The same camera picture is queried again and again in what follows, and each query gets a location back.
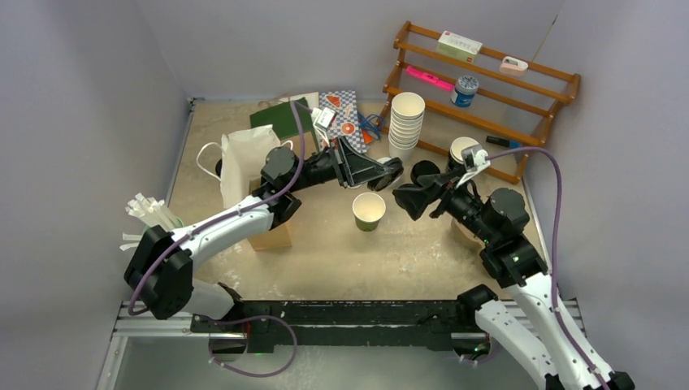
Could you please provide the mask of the green paper coffee cup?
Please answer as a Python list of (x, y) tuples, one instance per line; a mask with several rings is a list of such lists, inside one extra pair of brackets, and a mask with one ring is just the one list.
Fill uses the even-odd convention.
[(361, 193), (352, 203), (356, 227), (363, 232), (373, 232), (387, 210), (385, 200), (377, 193)]

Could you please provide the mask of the brown kraft paper bag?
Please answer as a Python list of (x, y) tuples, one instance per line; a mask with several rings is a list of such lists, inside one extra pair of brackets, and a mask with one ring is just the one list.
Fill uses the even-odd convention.
[[(291, 141), (283, 143), (268, 124), (240, 130), (221, 136), (219, 142), (209, 142), (201, 147), (195, 162), (209, 176), (219, 181), (220, 194), (225, 210), (244, 200), (260, 185), (260, 173), (268, 153), (275, 147), (293, 147)], [(220, 152), (221, 172), (212, 171), (201, 162), (208, 149)]]

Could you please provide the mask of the single black cup lid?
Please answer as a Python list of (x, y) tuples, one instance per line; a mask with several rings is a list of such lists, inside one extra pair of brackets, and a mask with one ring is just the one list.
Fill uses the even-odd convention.
[(400, 179), (403, 172), (403, 162), (399, 158), (392, 158), (391, 168), (380, 178), (368, 182), (366, 186), (369, 190), (380, 192)]

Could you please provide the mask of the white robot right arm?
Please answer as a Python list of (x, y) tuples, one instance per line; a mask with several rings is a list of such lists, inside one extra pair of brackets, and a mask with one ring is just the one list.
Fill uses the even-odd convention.
[(417, 184), (392, 192), (411, 219), (419, 219), (432, 203), (430, 216), (449, 214), (483, 248), (483, 267), (509, 294), (531, 323), (527, 329), (505, 303), (481, 284), (459, 295), (458, 324), (485, 331), (527, 372), (540, 389), (633, 389), (632, 378), (614, 370), (592, 347), (564, 307), (549, 268), (525, 237), (530, 216), (521, 193), (499, 188), (483, 200), (475, 186), (461, 184), (456, 173), (425, 175)]

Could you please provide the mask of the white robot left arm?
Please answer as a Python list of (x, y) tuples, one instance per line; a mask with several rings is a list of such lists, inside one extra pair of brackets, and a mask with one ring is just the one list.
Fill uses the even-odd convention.
[(288, 222), (301, 206), (294, 192), (335, 180), (342, 187), (365, 185), (379, 192), (404, 171), (399, 158), (378, 162), (357, 152), (342, 136), (307, 158), (287, 146), (270, 150), (260, 171), (260, 185), (236, 205), (200, 222), (167, 231), (147, 228), (123, 278), (132, 288), (130, 315), (150, 312), (169, 319), (184, 312), (210, 318), (221, 332), (242, 321), (240, 296), (223, 284), (194, 278), (205, 261), (251, 236)]

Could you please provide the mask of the blue checkered paper bag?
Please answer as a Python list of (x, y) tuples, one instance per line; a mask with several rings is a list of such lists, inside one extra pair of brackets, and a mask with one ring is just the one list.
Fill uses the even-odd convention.
[(328, 108), (336, 113), (326, 130), (328, 139), (343, 136), (357, 152), (364, 154), (368, 151), (369, 146), (360, 129), (356, 92), (353, 89), (319, 92), (318, 103), (320, 108)]

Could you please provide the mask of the black cup with white cup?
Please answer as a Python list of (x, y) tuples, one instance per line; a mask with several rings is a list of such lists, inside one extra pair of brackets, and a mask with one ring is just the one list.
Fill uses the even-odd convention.
[(448, 149), (448, 160), (445, 172), (448, 173), (456, 170), (464, 171), (465, 163), (462, 157), (462, 151), (478, 144), (479, 143), (474, 138), (468, 136), (460, 136), (454, 139)]

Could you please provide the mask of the white paper cup stack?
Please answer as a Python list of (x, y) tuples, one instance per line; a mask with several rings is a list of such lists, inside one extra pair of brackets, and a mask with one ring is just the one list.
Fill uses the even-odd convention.
[(392, 99), (390, 109), (388, 151), (391, 158), (407, 162), (420, 138), (426, 102), (416, 93), (402, 92)]

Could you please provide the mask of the green paper bag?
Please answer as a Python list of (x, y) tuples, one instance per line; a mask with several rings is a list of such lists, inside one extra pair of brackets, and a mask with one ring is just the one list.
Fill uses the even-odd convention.
[[(306, 107), (310, 108), (305, 98), (297, 100), (296, 108), (301, 126), (306, 135), (311, 135), (314, 127), (310, 112), (306, 110)], [(298, 135), (297, 123), (289, 102), (259, 110), (249, 116), (249, 122), (251, 128), (271, 125), (273, 132), (280, 140)]]

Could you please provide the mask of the black blue marker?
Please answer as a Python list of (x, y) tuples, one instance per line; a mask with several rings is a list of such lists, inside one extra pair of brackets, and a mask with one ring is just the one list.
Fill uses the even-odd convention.
[(486, 136), (485, 141), (489, 144), (492, 145), (497, 145), (506, 149), (516, 149), (521, 147), (522, 145), (517, 142), (517, 141), (512, 141), (507, 138), (503, 137), (498, 137), (498, 136)]

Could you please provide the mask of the pink highlighter pen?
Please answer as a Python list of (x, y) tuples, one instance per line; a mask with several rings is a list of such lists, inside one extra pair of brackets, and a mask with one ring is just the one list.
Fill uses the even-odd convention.
[(430, 73), (421, 71), (417, 69), (416, 67), (408, 65), (405, 68), (405, 73), (409, 76), (412, 76), (418, 80), (421, 80), (423, 82), (426, 82), (429, 85), (432, 85), (438, 89), (442, 89), (444, 91), (452, 92), (454, 90), (454, 84), (450, 84), (447, 81), (441, 80), (437, 76), (433, 76)]

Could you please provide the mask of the wooden shelf rack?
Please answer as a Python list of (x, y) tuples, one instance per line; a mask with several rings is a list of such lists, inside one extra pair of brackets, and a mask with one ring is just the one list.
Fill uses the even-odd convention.
[(405, 21), (396, 36), (394, 37), (392, 46), (398, 51), (397, 60), (392, 70), (390, 71), (388, 77), (383, 83), (383, 93), (387, 95), (387, 101), (385, 102), (380, 115), (383, 119), (388, 119), (392, 113), (391, 103), (393, 98), (403, 93), (404, 90), (400, 87), (401, 77), (406, 73), (409, 68), (417, 69), (421, 72), (425, 72), (431, 76), (442, 80), (443, 82), (450, 83), (453, 85), (455, 80), (451, 76), (446, 76), (442, 73), (434, 71), (429, 68), (420, 67), (418, 65), (410, 63), (406, 59), (406, 55), (411, 52), (414, 54), (419, 54), (421, 56), (427, 57), (429, 59), (434, 59), (452, 65), (459, 69), (466, 71), (471, 71), (480, 76), (479, 80), (481, 82), (485, 80), (500, 81), (506, 85), (517, 87), (529, 91), (531, 93), (536, 93), (546, 98), (552, 99), (552, 105), (548, 109), (539, 108), (533, 104), (518, 100), (513, 97), (508, 97), (502, 93), (494, 92), (489, 89), (485, 89), (483, 84), (479, 85), (477, 90), (477, 95), (484, 99), (491, 99), (495, 102), (499, 102), (510, 108), (516, 108), (521, 111), (525, 111), (529, 114), (536, 115), (539, 117), (540, 122), (535, 128), (535, 133), (532, 135), (527, 135), (518, 132), (516, 129), (511, 128), (507, 125), (499, 124), (493, 120), (485, 119), (484, 117), (471, 114), (465, 108), (458, 108), (456, 106), (446, 106), (445, 104), (428, 99), (426, 107), (430, 111), (444, 115), (450, 119), (463, 122), (464, 124), (472, 125), (476, 128), (480, 128), (485, 132), (510, 139), (511, 141), (516, 141), (519, 144), (525, 146), (539, 146), (544, 147), (551, 133), (551, 128), (555, 122), (555, 118), (559, 111), (570, 105), (579, 93), (579, 87), (581, 82), (581, 76), (578, 73), (570, 74), (564, 71), (560, 71), (551, 67), (544, 66), (539, 63), (528, 61), (527, 70), (529, 72), (535, 72), (540, 75), (549, 76), (559, 81), (565, 83), (565, 88), (561, 92), (555, 90), (547, 89), (545, 87), (539, 86), (537, 84), (532, 84), (530, 82), (520, 80), (518, 78), (507, 76), (498, 71), (490, 70), (486, 67), (478, 66), (475, 63), (462, 62), (459, 59), (451, 58), (448, 55), (440, 54), (434, 50), (422, 48), (419, 45), (414, 45), (410, 43), (409, 35), (417, 34), (422, 37), (427, 37), (429, 39), (436, 40), (442, 36), (441, 32), (434, 31), (432, 29), (424, 28), (422, 26), (413, 24), (410, 21)]

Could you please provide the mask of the blue lidded jar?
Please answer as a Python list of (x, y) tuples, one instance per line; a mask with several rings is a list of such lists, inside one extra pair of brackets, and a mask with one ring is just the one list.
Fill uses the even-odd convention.
[(470, 106), (478, 89), (479, 81), (475, 77), (469, 75), (459, 77), (451, 92), (451, 103), (458, 107)]

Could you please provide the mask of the white green box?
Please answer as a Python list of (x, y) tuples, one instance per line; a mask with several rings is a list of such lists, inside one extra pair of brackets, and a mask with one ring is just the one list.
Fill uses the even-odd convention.
[(437, 40), (435, 51), (464, 63), (474, 63), (483, 43), (454, 32), (443, 31)]

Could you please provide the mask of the pink white tape dispenser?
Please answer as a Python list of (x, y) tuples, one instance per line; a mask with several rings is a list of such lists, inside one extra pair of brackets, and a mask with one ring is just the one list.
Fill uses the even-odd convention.
[(519, 58), (505, 56), (501, 60), (499, 73), (512, 77), (522, 77), (526, 75), (528, 69), (529, 65), (527, 62)]

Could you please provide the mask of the green cup of stirrers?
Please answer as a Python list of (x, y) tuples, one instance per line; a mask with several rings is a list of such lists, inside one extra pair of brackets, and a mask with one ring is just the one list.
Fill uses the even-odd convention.
[(129, 216), (144, 224), (143, 232), (156, 226), (161, 227), (165, 232), (184, 226), (182, 220), (171, 211), (164, 200), (145, 197), (142, 193), (136, 194), (132, 200), (128, 201), (125, 211)]

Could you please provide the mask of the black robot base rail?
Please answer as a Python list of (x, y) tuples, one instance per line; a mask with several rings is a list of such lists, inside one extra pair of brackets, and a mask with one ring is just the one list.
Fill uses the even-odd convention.
[(498, 296), (480, 284), (454, 300), (249, 301), (227, 319), (194, 316), (191, 331), (242, 333), (250, 353), (277, 345), (423, 347), (470, 352), (483, 335), (475, 313)]

